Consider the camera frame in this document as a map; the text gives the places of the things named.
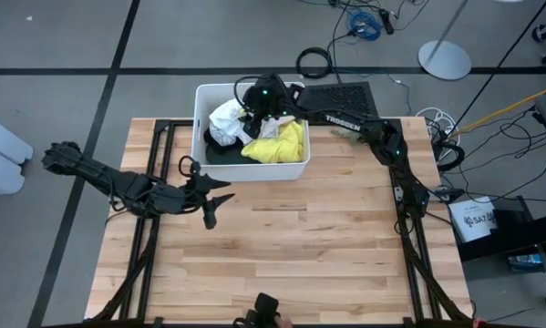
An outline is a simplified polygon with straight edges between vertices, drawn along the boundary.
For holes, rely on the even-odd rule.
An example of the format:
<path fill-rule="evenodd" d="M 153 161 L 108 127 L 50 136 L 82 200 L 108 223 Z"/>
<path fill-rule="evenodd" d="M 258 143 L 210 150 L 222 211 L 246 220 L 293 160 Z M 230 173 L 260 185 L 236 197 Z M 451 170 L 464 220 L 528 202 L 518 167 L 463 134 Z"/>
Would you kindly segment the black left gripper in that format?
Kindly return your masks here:
<path fill-rule="evenodd" d="M 217 224 L 217 208 L 234 197 L 235 194 L 225 194 L 210 199 L 209 193 L 212 190 L 226 188 L 231 183 L 213 179 L 208 174 L 201 174 L 201 165 L 198 161 L 191 162 L 189 172 L 184 176 L 188 179 L 185 187 L 186 204 L 191 206 L 188 211 L 202 210 L 205 228 L 207 230 L 213 229 Z"/>

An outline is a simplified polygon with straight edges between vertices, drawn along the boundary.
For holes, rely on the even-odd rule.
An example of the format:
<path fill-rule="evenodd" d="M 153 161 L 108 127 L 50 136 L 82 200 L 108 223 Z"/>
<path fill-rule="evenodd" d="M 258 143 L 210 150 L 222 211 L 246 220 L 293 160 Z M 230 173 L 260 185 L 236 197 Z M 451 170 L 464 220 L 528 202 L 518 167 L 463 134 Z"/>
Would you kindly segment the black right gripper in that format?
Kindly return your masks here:
<path fill-rule="evenodd" d="M 295 84 L 286 85 L 278 75 L 263 75 L 256 79 L 242 98 L 248 117 L 243 131 L 249 137 L 258 137 L 263 121 L 279 120 L 294 112 Z"/>

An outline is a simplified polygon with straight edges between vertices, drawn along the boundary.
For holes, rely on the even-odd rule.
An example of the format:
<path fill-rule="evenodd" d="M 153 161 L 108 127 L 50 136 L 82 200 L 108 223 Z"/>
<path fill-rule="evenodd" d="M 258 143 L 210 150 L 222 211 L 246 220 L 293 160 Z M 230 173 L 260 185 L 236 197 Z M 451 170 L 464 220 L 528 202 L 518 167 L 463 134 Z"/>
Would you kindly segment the dark green sweatshirt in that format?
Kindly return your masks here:
<path fill-rule="evenodd" d="M 242 150 L 229 149 L 218 152 L 215 148 L 207 147 L 205 151 L 206 161 L 210 165 L 248 165 L 259 164 L 259 161 L 244 157 Z"/>

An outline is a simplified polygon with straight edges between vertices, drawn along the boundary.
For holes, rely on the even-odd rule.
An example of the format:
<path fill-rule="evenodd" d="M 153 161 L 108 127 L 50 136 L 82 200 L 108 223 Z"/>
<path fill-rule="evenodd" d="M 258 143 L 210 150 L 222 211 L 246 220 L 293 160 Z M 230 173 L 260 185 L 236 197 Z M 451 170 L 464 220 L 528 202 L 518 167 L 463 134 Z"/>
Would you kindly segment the white printed T-shirt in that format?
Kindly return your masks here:
<path fill-rule="evenodd" d="M 228 147 L 237 140 L 243 145 L 253 141 L 244 130 L 242 118 L 246 113 L 236 99 L 228 100 L 214 109 L 210 115 L 209 132 L 211 137 L 222 147 Z"/>

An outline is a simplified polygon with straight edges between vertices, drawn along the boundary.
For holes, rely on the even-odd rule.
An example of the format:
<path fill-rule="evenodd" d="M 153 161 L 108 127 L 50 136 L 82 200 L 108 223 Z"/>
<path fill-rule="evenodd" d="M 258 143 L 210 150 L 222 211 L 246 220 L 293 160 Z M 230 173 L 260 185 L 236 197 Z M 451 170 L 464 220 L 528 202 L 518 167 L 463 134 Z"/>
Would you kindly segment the yellow shirt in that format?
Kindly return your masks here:
<path fill-rule="evenodd" d="M 264 164 L 301 162 L 304 124 L 292 121 L 281 125 L 276 138 L 258 138 L 244 146 L 241 155 Z"/>

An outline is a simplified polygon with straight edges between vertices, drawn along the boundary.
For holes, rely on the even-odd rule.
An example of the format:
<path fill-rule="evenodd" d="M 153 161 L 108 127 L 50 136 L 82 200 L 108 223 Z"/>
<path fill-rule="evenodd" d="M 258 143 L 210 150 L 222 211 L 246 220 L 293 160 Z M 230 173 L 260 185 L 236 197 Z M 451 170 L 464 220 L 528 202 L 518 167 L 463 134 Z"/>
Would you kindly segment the white perforated plastic basket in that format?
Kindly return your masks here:
<path fill-rule="evenodd" d="M 232 99 L 233 83 L 203 84 L 196 88 L 192 120 L 191 156 L 201 164 L 201 173 L 229 182 L 295 180 L 304 172 L 311 158 L 309 125 L 304 128 L 303 159 L 295 163 L 272 164 L 210 164 L 206 157 L 207 143 L 203 133 L 209 128 L 212 111 Z"/>

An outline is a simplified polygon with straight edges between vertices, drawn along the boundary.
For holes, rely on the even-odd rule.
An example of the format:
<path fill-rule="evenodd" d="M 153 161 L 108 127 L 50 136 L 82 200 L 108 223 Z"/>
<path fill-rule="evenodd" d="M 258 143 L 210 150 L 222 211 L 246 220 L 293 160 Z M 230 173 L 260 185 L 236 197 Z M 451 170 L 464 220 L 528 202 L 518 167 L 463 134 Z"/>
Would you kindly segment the black grid floor mat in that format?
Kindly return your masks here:
<path fill-rule="evenodd" d="M 306 109 L 341 109 L 368 116 L 378 116 L 367 81 L 306 87 L 296 99 Z"/>

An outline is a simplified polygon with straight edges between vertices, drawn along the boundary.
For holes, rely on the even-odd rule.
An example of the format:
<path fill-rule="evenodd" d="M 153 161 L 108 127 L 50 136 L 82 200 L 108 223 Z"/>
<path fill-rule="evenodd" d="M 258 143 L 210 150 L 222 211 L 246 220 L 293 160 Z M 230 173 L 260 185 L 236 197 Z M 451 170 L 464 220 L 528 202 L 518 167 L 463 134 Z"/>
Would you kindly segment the small artificial green plant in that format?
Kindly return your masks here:
<path fill-rule="evenodd" d="M 347 140 L 351 145 L 364 142 L 360 133 L 345 128 L 332 129 L 331 133 L 336 137 Z"/>

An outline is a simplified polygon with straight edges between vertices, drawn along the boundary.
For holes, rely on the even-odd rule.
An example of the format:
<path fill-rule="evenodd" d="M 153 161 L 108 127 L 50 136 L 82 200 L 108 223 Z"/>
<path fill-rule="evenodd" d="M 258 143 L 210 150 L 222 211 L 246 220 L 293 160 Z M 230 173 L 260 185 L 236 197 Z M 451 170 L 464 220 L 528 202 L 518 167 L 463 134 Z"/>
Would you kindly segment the black handheld device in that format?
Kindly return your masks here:
<path fill-rule="evenodd" d="M 243 317 L 235 318 L 233 328 L 277 328 L 276 318 L 279 301 L 266 293 L 259 293 L 252 309 L 246 311 Z"/>

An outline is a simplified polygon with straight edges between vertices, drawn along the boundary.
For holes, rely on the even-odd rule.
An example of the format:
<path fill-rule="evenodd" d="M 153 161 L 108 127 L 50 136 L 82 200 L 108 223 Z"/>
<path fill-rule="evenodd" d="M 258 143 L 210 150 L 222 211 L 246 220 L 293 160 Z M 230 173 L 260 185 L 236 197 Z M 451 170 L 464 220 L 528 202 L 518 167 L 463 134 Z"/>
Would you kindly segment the black power adapter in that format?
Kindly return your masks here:
<path fill-rule="evenodd" d="M 382 25 L 383 25 L 383 28 L 386 30 L 386 33 L 388 35 L 393 35 L 394 27 L 390 21 L 390 12 L 387 11 L 386 9 L 380 9 L 378 11 L 378 14 L 382 20 Z"/>

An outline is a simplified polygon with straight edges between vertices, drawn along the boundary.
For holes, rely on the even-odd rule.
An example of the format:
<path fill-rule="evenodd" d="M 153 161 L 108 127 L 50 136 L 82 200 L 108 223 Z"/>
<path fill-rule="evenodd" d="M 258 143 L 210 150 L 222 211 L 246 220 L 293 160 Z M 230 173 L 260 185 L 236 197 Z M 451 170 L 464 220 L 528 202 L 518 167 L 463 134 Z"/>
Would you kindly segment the grey round-base lamp stand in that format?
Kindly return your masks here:
<path fill-rule="evenodd" d="M 447 41 L 449 32 L 456 24 L 468 1 L 461 0 L 439 39 L 425 43 L 417 52 L 418 63 L 432 77 L 447 81 L 460 80 L 466 77 L 472 69 L 469 54 L 461 46 Z"/>

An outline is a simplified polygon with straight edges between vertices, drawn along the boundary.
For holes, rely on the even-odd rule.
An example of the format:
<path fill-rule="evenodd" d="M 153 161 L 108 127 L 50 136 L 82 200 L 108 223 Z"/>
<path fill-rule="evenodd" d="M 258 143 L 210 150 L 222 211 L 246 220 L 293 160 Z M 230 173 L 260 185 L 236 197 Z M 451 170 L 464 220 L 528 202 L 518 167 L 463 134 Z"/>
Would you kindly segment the yellow pole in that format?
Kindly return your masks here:
<path fill-rule="evenodd" d="M 480 127 L 485 123 L 491 122 L 491 120 L 494 119 L 494 118 L 497 118 L 497 117 L 500 117 L 500 116 L 502 116 L 502 115 L 504 115 L 506 113 L 509 113 L 509 112 L 513 111 L 514 109 L 519 108 L 520 106 L 522 106 L 522 105 L 524 105 L 526 103 L 529 103 L 532 100 L 534 100 L 534 99 L 536 99 L 536 98 L 538 98 L 540 96 L 544 96 L 544 95 L 546 95 L 546 89 L 544 89 L 541 92 L 538 92 L 538 93 L 536 93 L 534 95 L 528 96 L 528 97 L 526 97 L 526 98 L 524 98 L 522 100 L 519 100 L 518 102 L 515 102 L 515 103 L 513 103 L 513 104 L 511 104 L 511 105 L 509 105 L 509 106 L 507 106 L 505 108 L 502 108 L 502 109 L 500 109 L 498 111 L 495 111 L 495 112 L 487 115 L 486 117 L 481 118 L 481 119 L 475 121 L 474 123 L 471 123 L 471 124 L 469 124 L 469 125 L 467 125 L 467 126 L 465 126 L 463 128 L 460 128 L 456 132 L 452 132 L 450 134 L 450 136 L 455 137 L 455 136 L 458 136 L 458 135 L 460 135 L 462 133 L 466 133 L 467 131 L 471 131 L 472 129 Z"/>

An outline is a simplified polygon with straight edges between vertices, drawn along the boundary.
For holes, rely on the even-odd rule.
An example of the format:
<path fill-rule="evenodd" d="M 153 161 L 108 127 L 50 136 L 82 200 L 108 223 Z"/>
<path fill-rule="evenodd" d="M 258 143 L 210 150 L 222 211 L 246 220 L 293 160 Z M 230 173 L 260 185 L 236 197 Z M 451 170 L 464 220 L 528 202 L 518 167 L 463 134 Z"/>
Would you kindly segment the white printed box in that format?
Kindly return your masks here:
<path fill-rule="evenodd" d="M 469 242 L 490 235 L 497 229 L 495 207 L 489 197 L 464 200 L 449 205 L 452 221 L 462 241 Z"/>

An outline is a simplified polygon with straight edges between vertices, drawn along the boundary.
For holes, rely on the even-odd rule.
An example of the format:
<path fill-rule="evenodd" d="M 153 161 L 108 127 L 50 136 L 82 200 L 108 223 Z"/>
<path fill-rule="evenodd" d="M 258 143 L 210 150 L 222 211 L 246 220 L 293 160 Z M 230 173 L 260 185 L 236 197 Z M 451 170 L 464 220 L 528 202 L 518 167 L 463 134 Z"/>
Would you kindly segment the black equipment cart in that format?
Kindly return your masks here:
<path fill-rule="evenodd" d="M 511 208 L 492 210 L 496 227 L 491 228 L 488 235 L 459 245 L 461 259 L 539 255 L 546 271 L 546 216 L 534 219 L 522 197 L 509 201 L 509 205 Z"/>

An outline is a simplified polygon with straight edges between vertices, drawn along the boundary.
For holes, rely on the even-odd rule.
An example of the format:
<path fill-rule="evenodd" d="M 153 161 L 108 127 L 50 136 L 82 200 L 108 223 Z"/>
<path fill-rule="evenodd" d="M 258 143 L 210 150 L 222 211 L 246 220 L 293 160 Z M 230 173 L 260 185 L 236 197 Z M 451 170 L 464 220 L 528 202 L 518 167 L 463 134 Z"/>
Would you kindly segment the blue flat box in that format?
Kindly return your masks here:
<path fill-rule="evenodd" d="M 539 254 L 519 255 L 508 258 L 510 269 L 514 272 L 543 272 L 543 262 Z"/>

